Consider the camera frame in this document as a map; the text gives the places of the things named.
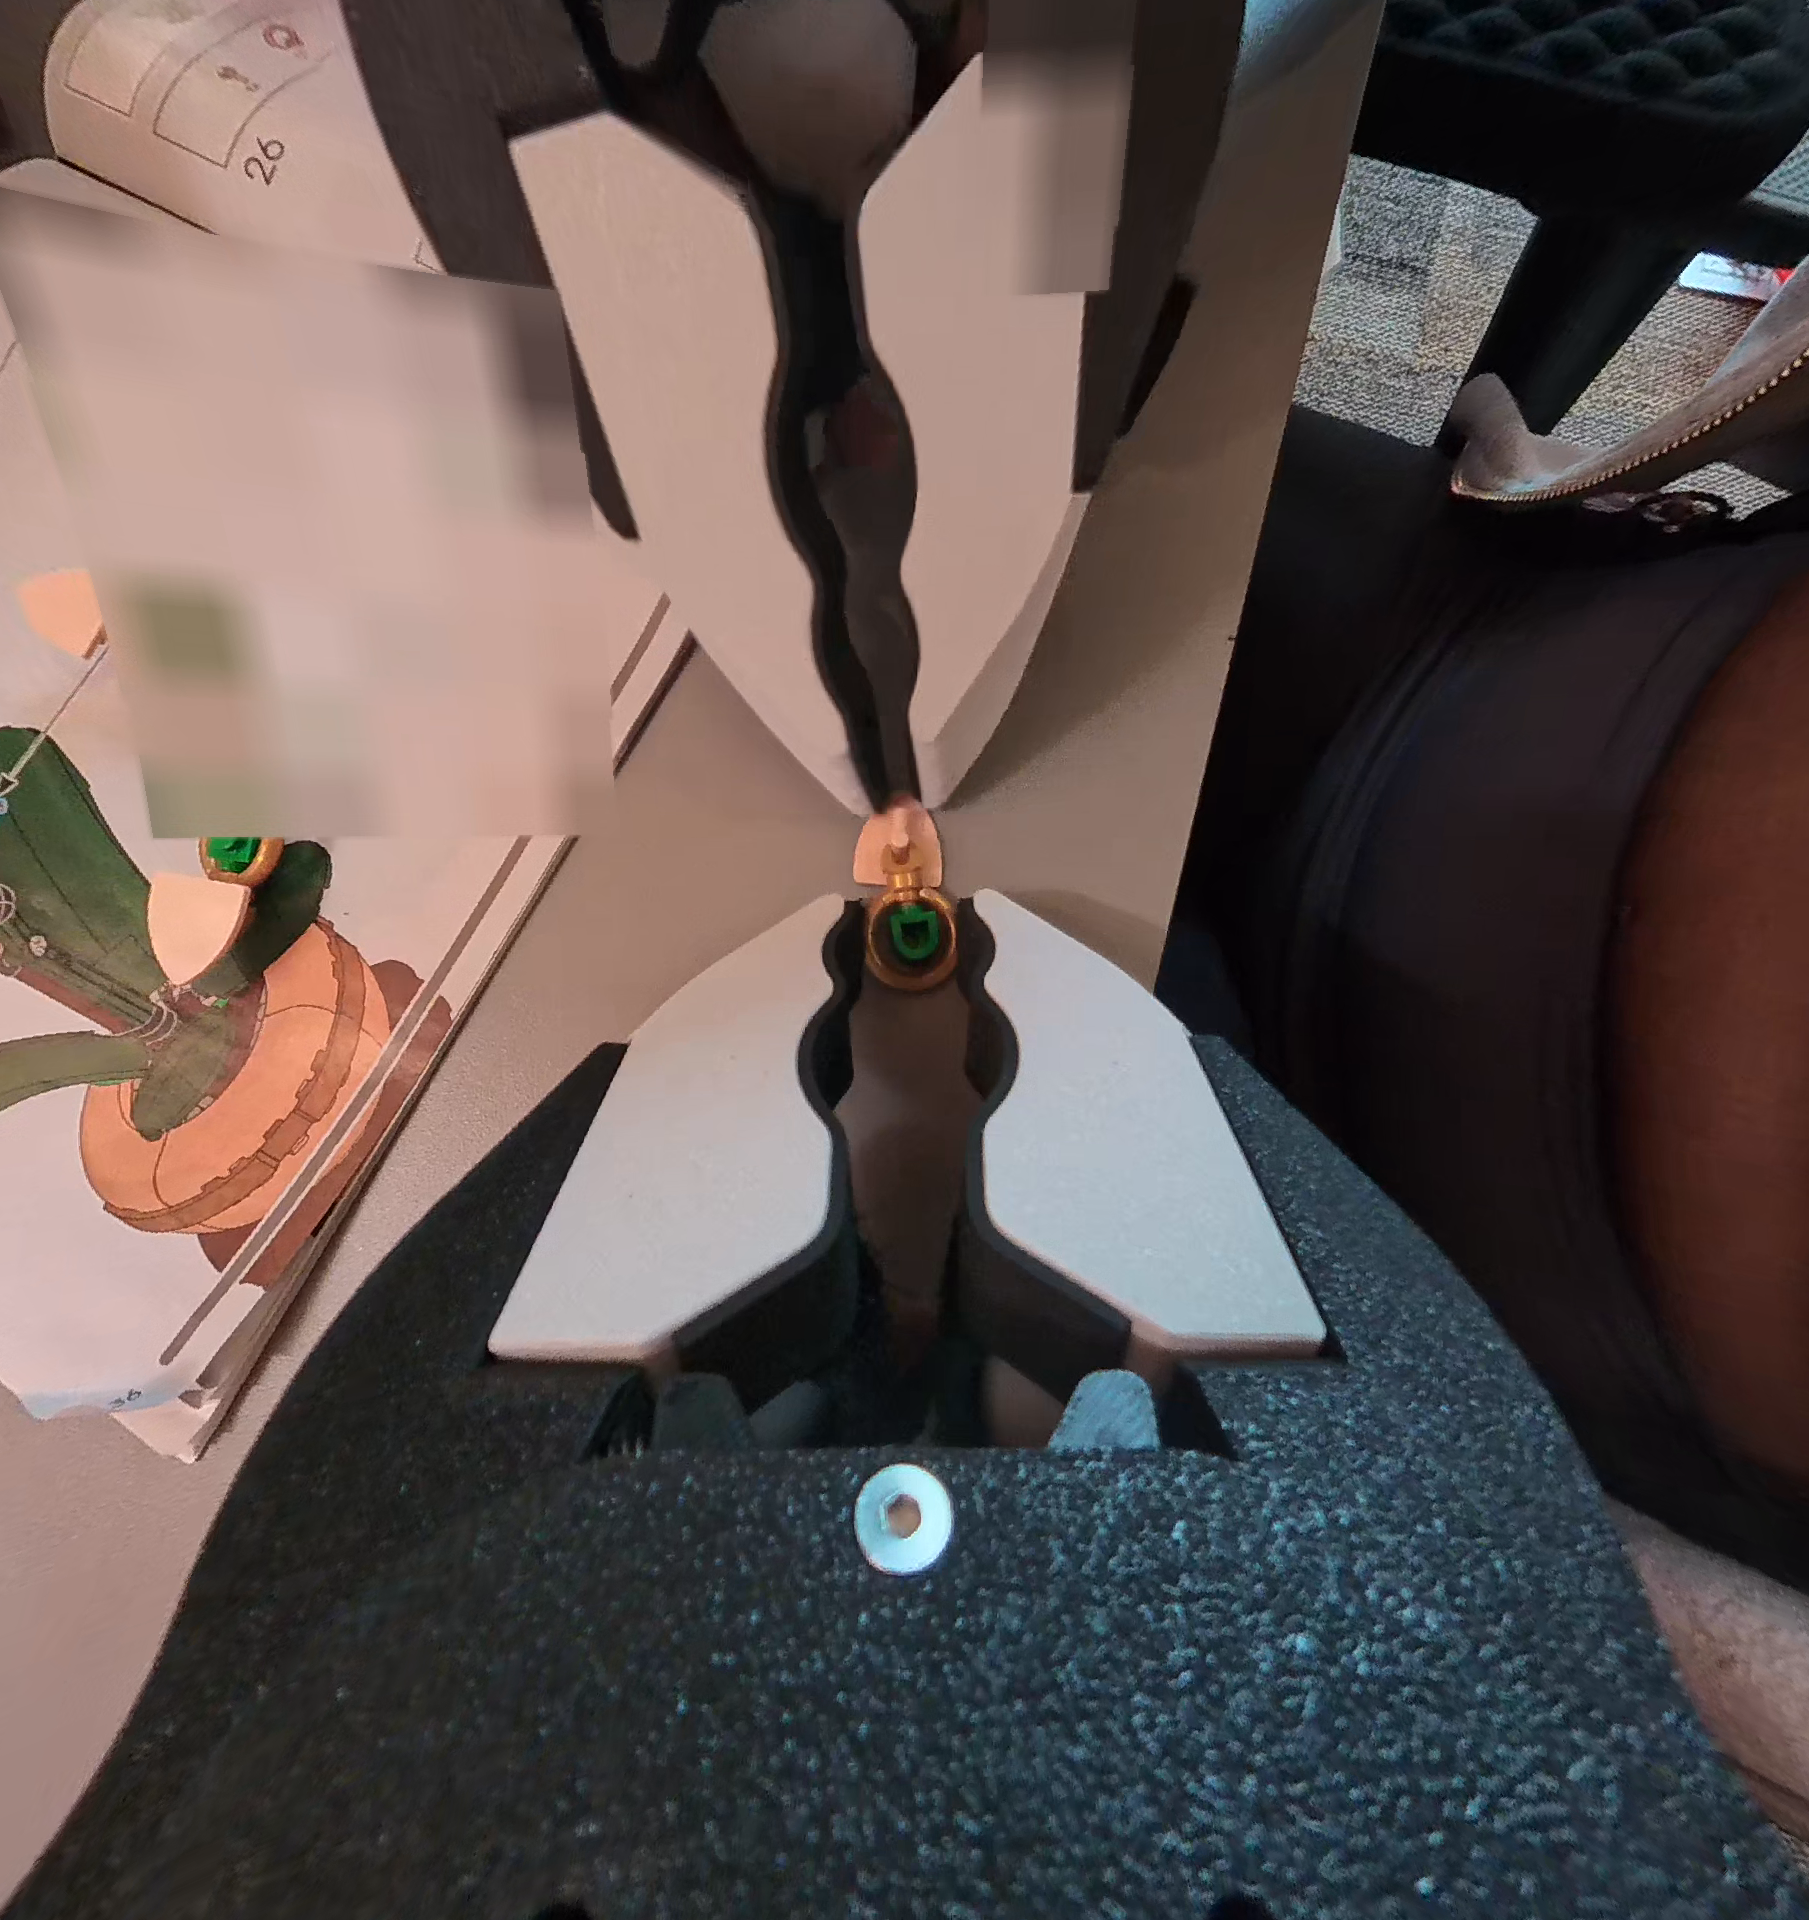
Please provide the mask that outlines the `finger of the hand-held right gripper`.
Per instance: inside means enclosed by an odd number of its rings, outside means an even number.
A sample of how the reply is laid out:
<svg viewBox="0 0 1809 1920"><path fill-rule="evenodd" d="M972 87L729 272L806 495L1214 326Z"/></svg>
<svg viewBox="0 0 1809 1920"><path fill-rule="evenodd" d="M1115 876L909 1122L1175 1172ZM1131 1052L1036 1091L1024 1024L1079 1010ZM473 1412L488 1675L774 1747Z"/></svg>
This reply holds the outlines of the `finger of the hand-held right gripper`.
<svg viewBox="0 0 1809 1920"><path fill-rule="evenodd" d="M511 161L639 566L777 742L850 813L873 813L818 662L842 620L820 615L818 566L774 477L785 344L747 189L608 110L518 135Z"/></svg>
<svg viewBox="0 0 1809 1920"><path fill-rule="evenodd" d="M951 801L999 730L1083 519L1078 483L1092 179L1065 159L1083 89L973 58L856 227L867 344L903 404L917 503L900 584L917 625L921 799Z"/></svg>

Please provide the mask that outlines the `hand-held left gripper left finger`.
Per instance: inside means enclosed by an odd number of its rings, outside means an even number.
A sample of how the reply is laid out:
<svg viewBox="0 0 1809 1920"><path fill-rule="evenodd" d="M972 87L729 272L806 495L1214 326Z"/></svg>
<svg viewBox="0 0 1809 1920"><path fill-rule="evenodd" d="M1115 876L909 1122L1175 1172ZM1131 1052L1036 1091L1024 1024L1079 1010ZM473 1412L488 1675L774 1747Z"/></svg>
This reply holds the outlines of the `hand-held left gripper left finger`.
<svg viewBox="0 0 1809 1920"><path fill-rule="evenodd" d="M632 1037L488 1346L513 1361L818 1370L859 1308L848 1151L862 915L821 896Z"/></svg>

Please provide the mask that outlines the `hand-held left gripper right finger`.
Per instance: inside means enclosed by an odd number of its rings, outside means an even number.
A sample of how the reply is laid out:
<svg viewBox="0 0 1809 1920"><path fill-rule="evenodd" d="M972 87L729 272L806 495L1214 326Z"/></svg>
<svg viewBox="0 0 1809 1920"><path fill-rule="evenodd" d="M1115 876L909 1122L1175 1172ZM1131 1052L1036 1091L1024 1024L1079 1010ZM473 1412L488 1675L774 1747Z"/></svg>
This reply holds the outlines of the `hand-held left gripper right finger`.
<svg viewBox="0 0 1809 1920"><path fill-rule="evenodd" d="M1011 1366L1319 1355L1323 1316L1180 1019L1007 894L967 906L965 1329Z"/></svg>

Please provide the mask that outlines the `gold ring toy piece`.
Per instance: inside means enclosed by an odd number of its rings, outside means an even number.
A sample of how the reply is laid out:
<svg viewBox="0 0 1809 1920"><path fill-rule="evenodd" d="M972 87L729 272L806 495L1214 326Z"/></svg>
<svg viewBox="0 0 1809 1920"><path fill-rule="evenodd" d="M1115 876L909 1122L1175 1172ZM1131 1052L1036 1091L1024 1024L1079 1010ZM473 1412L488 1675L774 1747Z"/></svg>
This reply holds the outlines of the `gold ring toy piece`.
<svg viewBox="0 0 1809 1920"><path fill-rule="evenodd" d="M894 967L888 967L884 961L884 954L880 952L880 937L876 931L878 913L881 911L881 906L899 898L903 900L926 898L930 905L934 905L941 911L945 920L945 928L947 928L945 952L936 970L923 975L912 978ZM953 971L956 970L956 961L958 961L956 910L939 889L927 887L927 889L885 893L880 898L867 903L867 971L872 974L876 982L888 989L894 989L894 990L903 990L903 993L931 990L945 985L947 980L951 980Z"/></svg>

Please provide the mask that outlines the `peach petal toy piece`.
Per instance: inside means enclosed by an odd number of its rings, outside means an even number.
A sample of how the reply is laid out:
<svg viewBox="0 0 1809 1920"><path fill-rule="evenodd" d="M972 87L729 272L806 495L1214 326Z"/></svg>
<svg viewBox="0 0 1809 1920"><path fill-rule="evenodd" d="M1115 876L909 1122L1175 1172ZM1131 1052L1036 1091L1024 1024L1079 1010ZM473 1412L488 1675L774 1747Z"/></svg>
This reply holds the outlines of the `peach petal toy piece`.
<svg viewBox="0 0 1809 1920"><path fill-rule="evenodd" d="M930 811L900 797L873 813L859 834L853 878L881 893L941 889L941 830Z"/></svg>

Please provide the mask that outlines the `grey desk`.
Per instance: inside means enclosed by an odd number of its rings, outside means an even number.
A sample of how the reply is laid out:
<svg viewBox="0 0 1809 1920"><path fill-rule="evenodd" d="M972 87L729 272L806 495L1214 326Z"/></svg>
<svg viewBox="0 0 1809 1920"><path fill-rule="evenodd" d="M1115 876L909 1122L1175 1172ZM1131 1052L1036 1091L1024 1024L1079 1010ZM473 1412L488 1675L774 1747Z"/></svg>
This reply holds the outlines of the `grey desk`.
<svg viewBox="0 0 1809 1920"><path fill-rule="evenodd" d="M1156 980L1379 5L1296 5L1234 83L1196 301L1115 448L1017 699L943 815L949 874ZM199 1463L0 1387L0 1907L142 1691L273 1408L397 1242L556 1083L743 938L847 891L850 817L706 658L568 855Z"/></svg>

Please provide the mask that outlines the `black office chair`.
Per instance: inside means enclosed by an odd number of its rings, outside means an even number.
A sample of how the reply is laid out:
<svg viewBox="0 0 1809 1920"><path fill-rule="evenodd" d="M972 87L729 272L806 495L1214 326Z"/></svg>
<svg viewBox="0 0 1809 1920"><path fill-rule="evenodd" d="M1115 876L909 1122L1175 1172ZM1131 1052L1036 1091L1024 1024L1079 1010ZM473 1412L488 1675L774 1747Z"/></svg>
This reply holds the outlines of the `black office chair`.
<svg viewBox="0 0 1809 1920"><path fill-rule="evenodd" d="M1391 3L1352 150L1536 216L1467 377L1536 432L1699 253L1794 267L1809 3Z"/></svg>

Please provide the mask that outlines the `instruction booklet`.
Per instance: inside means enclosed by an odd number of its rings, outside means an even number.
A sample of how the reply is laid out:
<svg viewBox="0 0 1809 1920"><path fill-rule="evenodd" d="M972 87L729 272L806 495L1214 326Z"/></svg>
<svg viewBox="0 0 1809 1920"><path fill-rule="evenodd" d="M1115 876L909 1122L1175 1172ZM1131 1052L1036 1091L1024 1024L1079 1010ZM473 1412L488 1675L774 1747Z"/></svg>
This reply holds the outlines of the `instruction booklet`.
<svg viewBox="0 0 1809 1920"><path fill-rule="evenodd" d="M74 5L0 183L440 272L342 5ZM0 299L0 1382L197 1457L564 850L161 842Z"/></svg>

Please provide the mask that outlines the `person's leg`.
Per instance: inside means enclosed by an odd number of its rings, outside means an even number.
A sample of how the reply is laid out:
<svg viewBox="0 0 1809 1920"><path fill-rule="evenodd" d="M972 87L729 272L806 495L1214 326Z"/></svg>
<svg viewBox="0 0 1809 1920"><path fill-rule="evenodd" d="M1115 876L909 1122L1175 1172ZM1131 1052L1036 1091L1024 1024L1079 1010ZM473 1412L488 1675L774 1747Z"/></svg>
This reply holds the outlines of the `person's leg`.
<svg viewBox="0 0 1809 1920"><path fill-rule="evenodd" d="M1519 1345L1809 1846L1809 450L1498 512L1286 426L1164 998Z"/></svg>

